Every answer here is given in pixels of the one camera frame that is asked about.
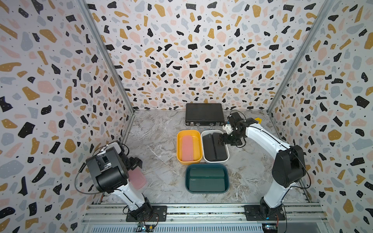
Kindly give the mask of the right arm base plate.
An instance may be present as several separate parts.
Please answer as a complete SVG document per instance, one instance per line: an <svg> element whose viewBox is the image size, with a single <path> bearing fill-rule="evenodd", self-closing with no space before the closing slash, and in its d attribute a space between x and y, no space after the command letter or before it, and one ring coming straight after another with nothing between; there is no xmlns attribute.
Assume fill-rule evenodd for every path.
<svg viewBox="0 0 373 233"><path fill-rule="evenodd" d="M245 205L244 214L247 221L286 220L282 204L272 209L265 204Z"/></svg>

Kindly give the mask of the dark grey pencil case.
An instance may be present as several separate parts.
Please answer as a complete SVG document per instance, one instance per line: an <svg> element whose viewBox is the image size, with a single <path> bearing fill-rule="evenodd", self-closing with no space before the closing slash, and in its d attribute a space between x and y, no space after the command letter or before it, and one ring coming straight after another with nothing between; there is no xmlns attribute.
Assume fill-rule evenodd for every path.
<svg viewBox="0 0 373 233"><path fill-rule="evenodd" d="M226 152L225 144L220 142L220 135L219 133L213 133L213 140L214 140L214 148L216 153L216 160L215 161L225 161L228 159L228 154Z"/></svg>
<svg viewBox="0 0 373 233"><path fill-rule="evenodd" d="M212 134L203 136L203 148L205 160L213 162L216 160L216 153L214 148L214 140Z"/></svg>

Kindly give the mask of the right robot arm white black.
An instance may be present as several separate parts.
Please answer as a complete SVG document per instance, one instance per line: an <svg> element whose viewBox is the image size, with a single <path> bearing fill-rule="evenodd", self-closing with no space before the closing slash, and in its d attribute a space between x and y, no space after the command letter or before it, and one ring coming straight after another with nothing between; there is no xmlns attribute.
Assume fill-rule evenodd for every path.
<svg viewBox="0 0 373 233"><path fill-rule="evenodd" d="M266 131L259 123L259 118L243 119L234 112L223 126L225 133L220 142L241 148L246 138L252 139L274 158L272 167L273 182L269 191L259 203L259 216L268 219L276 215L283 206L283 199L291 188L300 188L297 183L308 175L303 149L292 146Z"/></svg>

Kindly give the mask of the pink pencil case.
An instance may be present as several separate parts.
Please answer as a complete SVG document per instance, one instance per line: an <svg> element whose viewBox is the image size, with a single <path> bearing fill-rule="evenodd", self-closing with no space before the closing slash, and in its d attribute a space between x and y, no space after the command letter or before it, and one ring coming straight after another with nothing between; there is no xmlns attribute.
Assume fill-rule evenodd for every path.
<svg viewBox="0 0 373 233"><path fill-rule="evenodd" d="M140 167L136 167L134 170L129 170L128 174L129 182L135 189L140 190L146 185L147 180Z"/></svg>
<svg viewBox="0 0 373 233"><path fill-rule="evenodd" d="M193 137L186 135L182 137L181 141L181 158L183 162L191 162L194 160Z"/></svg>

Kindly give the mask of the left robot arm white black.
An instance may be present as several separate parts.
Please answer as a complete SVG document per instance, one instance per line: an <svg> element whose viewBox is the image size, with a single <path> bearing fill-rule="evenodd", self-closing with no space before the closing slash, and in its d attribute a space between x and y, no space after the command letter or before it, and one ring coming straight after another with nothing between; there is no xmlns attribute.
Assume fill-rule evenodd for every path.
<svg viewBox="0 0 373 233"><path fill-rule="evenodd" d="M131 184L129 173L141 169L143 161L130 157L129 152L129 148L118 140L106 144L86 159L77 175L88 168L97 194L111 193L120 197L127 204L127 214L136 221L149 221L153 217L153 207L148 198Z"/></svg>

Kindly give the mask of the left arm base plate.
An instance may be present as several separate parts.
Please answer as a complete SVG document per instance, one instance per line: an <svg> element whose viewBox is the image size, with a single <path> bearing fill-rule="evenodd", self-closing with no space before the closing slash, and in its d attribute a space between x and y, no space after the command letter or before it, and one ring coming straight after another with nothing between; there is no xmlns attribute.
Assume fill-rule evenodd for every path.
<svg viewBox="0 0 373 233"><path fill-rule="evenodd" d="M126 222L165 222L167 218L168 207L166 205L156 205L151 208L136 210L130 212L126 217Z"/></svg>

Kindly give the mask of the green pencil case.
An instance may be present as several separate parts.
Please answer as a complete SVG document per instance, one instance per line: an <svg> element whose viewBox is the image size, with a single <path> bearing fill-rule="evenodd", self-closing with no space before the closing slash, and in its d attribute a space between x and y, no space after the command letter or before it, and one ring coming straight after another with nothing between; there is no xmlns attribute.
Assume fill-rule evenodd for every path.
<svg viewBox="0 0 373 233"><path fill-rule="evenodd" d="M191 168L189 172L190 178L212 178L212 179L223 179L225 177L224 170L222 168Z"/></svg>
<svg viewBox="0 0 373 233"><path fill-rule="evenodd" d="M224 179L206 179L206 178L190 178L189 191L191 192L206 192L220 193L226 190Z"/></svg>

